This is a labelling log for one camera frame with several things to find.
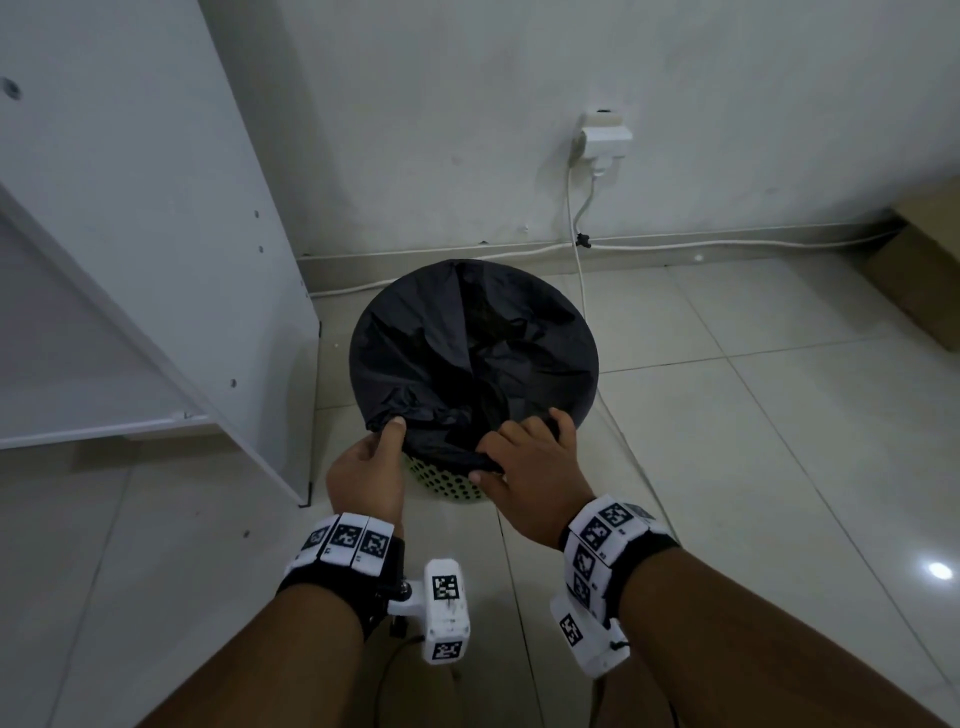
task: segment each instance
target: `wristband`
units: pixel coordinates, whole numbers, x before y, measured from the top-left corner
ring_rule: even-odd
[[[360,619],[366,640],[387,616],[387,602],[401,594],[402,539],[379,519],[345,513],[317,523],[290,562],[276,592],[313,584],[341,599]]]
[[[564,580],[584,609],[610,627],[634,569],[676,546],[667,528],[645,510],[602,496],[584,506],[561,537]]]

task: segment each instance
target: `screw hole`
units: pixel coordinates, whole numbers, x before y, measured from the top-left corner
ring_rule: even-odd
[[[20,91],[20,84],[13,79],[5,78],[3,80],[3,92],[10,96],[14,101],[19,101],[23,93]]]

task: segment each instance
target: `trash can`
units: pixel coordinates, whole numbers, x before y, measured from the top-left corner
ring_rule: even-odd
[[[360,316],[350,383],[367,429],[407,421],[404,453],[417,480],[454,500],[483,494],[473,470],[500,472],[474,451],[507,420],[549,407],[579,425],[599,362],[587,322],[549,283],[507,265],[445,260],[391,283]]]

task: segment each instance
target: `finger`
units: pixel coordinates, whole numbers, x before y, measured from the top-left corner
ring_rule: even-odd
[[[469,475],[470,482],[484,492],[484,495],[493,501],[498,509],[503,510],[507,498],[510,497],[510,489],[503,481],[503,478],[494,473],[486,471],[472,471]]]
[[[371,432],[345,449],[337,460],[370,460],[376,450],[378,435]]]
[[[577,451],[577,425],[573,423],[573,418],[566,414],[562,409],[550,407],[550,417],[557,421],[557,428],[560,430],[559,442],[561,447]]]
[[[523,445],[529,443],[532,439],[527,431],[513,420],[507,420],[500,429],[497,430],[501,435],[507,438],[514,445]]]
[[[514,452],[513,444],[499,432],[488,432],[477,443],[477,452],[488,455],[497,465],[507,467]]]
[[[380,442],[376,446],[376,460],[397,460],[403,449],[403,438],[407,434],[407,422],[402,417],[394,417],[380,431]]]
[[[544,443],[557,442],[553,438],[553,433],[546,423],[539,417],[528,417],[520,426],[523,427],[534,440],[542,440]]]

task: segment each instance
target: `floor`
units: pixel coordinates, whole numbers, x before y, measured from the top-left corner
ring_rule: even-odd
[[[574,302],[576,279],[549,281]],[[960,726],[960,356],[838,255],[588,274],[600,387],[692,552]],[[324,321],[317,481],[363,422],[347,376],[373,292]],[[594,489],[659,512],[612,425],[580,431]],[[323,491],[292,506],[222,437],[0,453],[0,723],[131,726],[271,597]],[[560,555],[487,502],[411,481],[408,572],[453,556],[473,640],[470,726],[585,726],[550,622]]]

